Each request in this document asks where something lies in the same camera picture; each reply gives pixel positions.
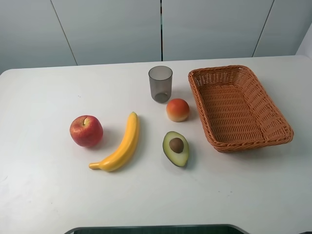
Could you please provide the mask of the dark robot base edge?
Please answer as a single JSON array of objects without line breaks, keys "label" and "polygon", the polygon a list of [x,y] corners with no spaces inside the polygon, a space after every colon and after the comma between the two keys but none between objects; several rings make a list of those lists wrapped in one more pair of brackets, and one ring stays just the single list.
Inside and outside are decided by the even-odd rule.
[{"label": "dark robot base edge", "polygon": [[80,227],[66,234],[247,234],[246,231],[230,224],[211,225],[165,225],[165,226],[124,226],[124,227]]}]

